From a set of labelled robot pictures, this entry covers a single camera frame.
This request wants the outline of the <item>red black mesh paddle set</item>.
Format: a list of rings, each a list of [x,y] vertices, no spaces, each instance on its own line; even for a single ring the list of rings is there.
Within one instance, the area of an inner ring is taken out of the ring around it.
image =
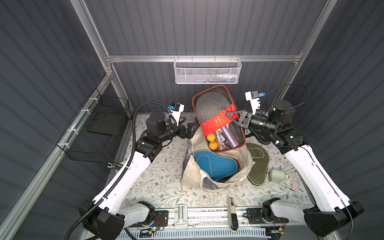
[[[224,85],[195,95],[192,107],[210,151],[223,153],[243,147],[246,143],[244,130],[226,117],[226,112],[238,109]]]

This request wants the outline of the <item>blue paddle case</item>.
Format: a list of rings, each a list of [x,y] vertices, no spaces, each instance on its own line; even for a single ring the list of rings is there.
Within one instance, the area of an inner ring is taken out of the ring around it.
[[[222,157],[211,151],[194,153],[197,165],[215,182],[224,183],[240,170],[240,163],[236,159]]]

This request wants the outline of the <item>cream canvas tote bag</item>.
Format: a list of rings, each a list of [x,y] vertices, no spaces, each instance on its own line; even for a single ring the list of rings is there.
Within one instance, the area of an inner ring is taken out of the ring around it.
[[[219,154],[210,151],[203,131],[198,128],[188,141],[181,184],[206,192],[225,191],[242,185],[253,165],[246,146]]]

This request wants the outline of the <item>green paddle case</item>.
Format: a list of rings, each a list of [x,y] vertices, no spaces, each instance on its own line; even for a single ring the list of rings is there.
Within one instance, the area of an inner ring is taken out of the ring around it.
[[[261,186],[267,179],[267,171],[270,162],[268,152],[261,146],[254,143],[246,143],[246,147],[254,162],[250,173],[249,181],[255,186]]]

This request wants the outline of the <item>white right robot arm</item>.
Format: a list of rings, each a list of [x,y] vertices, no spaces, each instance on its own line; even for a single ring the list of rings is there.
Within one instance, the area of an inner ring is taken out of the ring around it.
[[[291,125],[296,107],[286,100],[275,100],[265,114],[228,108],[226,117],[239,127],[250,130],[274,144],[300,175],[311,198],[311,204],[295,204],[275,197],[263,203],[265,222],[285,218],[305,223],[319,237],[353,224],[364,212],[359,202],[345,195],[316,158],[303,134]]]

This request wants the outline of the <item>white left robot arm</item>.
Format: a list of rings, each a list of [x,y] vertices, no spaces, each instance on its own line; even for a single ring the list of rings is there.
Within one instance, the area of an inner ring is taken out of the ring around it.
[[[155,160],[174,137],[191,139],[197,130],[194,124],[185,127],[181,118],[184,105],[171,103],[165,108],[166,112],[155,112],[147,119],[147,129],[136,138],[132,130],[132,151],[129,159],[121,166],[118,173],[108,185],[90,201],[84,201],[79,210],[81,217],[68,230],[65,239],[79,225],[93,233],[94,240],[115,240],[121,231],[137,223],[150,226],[155,217],[155,208],[151,204],[140,201],[119,213],[123,200],[139,176]]]

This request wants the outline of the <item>markers in white basket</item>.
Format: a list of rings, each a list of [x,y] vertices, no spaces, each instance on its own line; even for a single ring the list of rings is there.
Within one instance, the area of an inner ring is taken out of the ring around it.
[[[215,76],[202,76],[196,79],[197,83],[237,83],[238,75],[236,74],[218,74]]]

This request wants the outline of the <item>pale green mug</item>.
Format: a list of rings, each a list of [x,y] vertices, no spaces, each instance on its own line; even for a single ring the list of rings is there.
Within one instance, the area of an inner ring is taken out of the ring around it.
[[[268,173],[268,180],[272,183],[279,184],[290,179],[288,174],[282,170],[271,169]]]

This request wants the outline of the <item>white cup with pens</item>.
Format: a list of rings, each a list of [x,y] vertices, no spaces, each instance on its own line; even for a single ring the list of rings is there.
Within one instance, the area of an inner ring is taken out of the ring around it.
[[[108,162],[108,168],[116,170],[116,172],[118,172],[123,167],[123,165],[125,163],[126,163],[126,161],[122,161],[122,162],[118,163],[116,161],[111,160],[110,162]]]

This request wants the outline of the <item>small pink white object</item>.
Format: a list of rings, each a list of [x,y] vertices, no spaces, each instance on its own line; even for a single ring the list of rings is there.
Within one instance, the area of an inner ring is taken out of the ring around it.
[[[292,192],[295,192],[299,187],[299,184],[298,182],[296,181],[291,181],[291,185],[290,185],[290,191]]]

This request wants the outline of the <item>white black handheld tool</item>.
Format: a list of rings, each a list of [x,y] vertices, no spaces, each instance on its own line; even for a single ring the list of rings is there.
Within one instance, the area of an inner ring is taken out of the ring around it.
[[[229,228],[232,233],[237,232],[239,228],[238,218],[236,214],[235,202],[233,197],[228,197],[228,219]]]

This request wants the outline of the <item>white clamp on rail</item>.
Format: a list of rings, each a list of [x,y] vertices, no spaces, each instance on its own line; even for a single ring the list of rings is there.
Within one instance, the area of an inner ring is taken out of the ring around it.
[[[186,204],[179,204],[175,207],[175,230],[185,230],[188,226],[188,206]]]

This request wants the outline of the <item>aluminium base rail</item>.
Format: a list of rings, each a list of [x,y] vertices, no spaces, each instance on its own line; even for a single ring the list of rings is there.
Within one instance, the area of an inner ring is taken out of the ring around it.
[[[238,223],[240,218],[245,218],[251,225],[259,224],[272,224],[279,217],[275,216],[272,212],[273,206],[263,206],[261,208],[248,208],[241,214],[237,214]],[[154,206],[146,202],[139,202],[138,204],[129,208],[123,209],[121,213],[115,215],[96,207],[95,210],[88,216],[85,216],[81,223],[85,229],[91,232],[97,232],[108,227],[116,227],[117,230],[122,230],[126,227],[145,227],[150,226],[156,218],[162,222],[162,226],[166,227],[169,220],[175,221],[175,210],[170,215],[168,211],[156,211]],[[222,222],[228,219],[228,210],[224,209],[192,209],[188,210],[188,223],[190,221],[200,222]]]

